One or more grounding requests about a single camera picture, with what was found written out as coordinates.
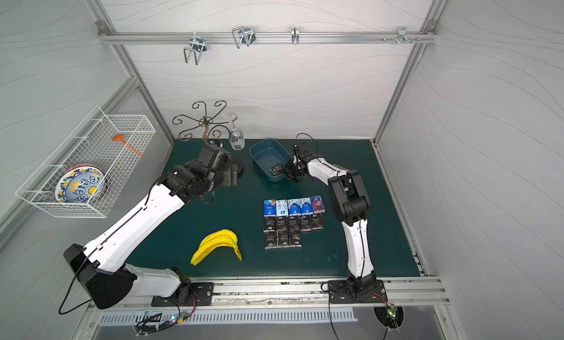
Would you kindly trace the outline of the black tissue pack bottom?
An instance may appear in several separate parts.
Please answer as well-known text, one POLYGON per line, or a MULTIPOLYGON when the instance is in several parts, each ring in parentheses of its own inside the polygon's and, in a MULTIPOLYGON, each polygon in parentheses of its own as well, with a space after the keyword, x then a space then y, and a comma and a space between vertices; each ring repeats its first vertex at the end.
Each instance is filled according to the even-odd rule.
POLYGON ((279 176, 283 173, 283 165, 279 163, 271 167, 270 170, 274 176, 279 176))

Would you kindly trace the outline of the light blue tissue pack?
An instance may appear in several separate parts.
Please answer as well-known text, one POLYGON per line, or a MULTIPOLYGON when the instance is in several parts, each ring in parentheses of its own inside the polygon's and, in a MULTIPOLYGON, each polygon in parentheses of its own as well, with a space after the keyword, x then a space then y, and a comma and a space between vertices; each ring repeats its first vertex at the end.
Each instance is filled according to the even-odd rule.
POLYGON ((313 215, 314 209, 310 197, 300 199, 301 215, 313 215))
POLYGON ((287 203, 290 217, 301 216, 301 200, 299 198, 289 199, 287 203))

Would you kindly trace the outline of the teal storage box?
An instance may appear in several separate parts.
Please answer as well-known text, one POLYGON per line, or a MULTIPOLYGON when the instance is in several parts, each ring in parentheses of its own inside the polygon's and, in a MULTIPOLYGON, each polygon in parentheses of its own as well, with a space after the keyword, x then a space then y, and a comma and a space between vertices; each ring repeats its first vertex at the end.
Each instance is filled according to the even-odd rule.
POLYGON ((271 182, 279 182, 285 179, 286 176, 284 174, 274 176, 270 168, 279 163, 284 166, 289 159, 293 158, 285 147, 272 138, 260 140, 252 145, 249 149, 249 154, 254 163, 271 182))

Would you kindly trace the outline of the white blue tissue pack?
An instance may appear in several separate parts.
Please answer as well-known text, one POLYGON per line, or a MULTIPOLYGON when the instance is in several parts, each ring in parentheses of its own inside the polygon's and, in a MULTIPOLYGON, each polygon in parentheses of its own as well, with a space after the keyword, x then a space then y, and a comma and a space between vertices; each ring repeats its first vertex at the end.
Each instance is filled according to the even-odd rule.
POLYGON ((276 201, 276 216, 277 217, 288 217, 289 216, 289 206, 287 200, 277 200, 276 201))

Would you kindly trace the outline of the red blue tissue pack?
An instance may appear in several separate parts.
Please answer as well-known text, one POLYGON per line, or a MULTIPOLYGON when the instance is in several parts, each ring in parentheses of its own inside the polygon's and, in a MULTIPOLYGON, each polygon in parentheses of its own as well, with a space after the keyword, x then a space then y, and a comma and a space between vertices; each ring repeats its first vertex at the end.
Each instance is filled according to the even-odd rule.
POLYGON ((321 196, 311 196, 311 206, 314 214, 326 212, 325 205, 321 196))

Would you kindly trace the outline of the dark blue tissue pack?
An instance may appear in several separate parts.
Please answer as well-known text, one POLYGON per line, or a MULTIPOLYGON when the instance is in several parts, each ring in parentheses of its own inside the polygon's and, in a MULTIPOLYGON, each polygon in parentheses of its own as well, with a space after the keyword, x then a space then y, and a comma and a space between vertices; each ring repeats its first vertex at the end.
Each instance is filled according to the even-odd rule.
POLYGON ((264 200, 264 216, 276 216, 277 215, 277 208, 276 208, 276 200, 268 199, 264 200))

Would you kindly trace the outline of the black tissue pack top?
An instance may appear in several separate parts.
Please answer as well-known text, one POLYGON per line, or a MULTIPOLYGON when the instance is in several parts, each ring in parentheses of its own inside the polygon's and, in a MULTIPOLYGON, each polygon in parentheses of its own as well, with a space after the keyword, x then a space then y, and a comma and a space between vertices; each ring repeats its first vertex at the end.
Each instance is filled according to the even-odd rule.
POLYGON ((323 229, 323 215, 322 214, 314 214, 314 215, 311 216, 311 229, 312 230, 323 229))

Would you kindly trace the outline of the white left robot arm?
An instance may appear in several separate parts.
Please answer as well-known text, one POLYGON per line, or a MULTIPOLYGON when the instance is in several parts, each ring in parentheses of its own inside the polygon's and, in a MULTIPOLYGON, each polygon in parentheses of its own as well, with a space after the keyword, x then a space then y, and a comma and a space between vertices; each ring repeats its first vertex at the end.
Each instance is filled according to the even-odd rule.
POLYGON ((217 146, 206 144, 198 157, 161 175, 148 194, 117 223, 84 246, 63 253, 74 280, 98 309, 109 309, 128 297, 177 300, 191 280, 176 268, 136 267, 127 259, 161 223, 195 198, 238 182, 242 162, 217 146))

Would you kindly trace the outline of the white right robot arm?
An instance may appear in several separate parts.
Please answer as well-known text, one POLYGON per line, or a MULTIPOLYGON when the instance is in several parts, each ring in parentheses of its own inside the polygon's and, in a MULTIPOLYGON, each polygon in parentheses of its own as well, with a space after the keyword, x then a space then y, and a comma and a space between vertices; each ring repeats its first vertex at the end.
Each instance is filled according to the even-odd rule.
POLYGON ((345 233, 349 293, 358 297, 370 292, 377 278, 367 236, 370 199, 361 174, 330 164, 321 156, 307 160, 291 159, 282 171, 294 181, 301 181, 309 175, 328 186, 331 208, 345 233))

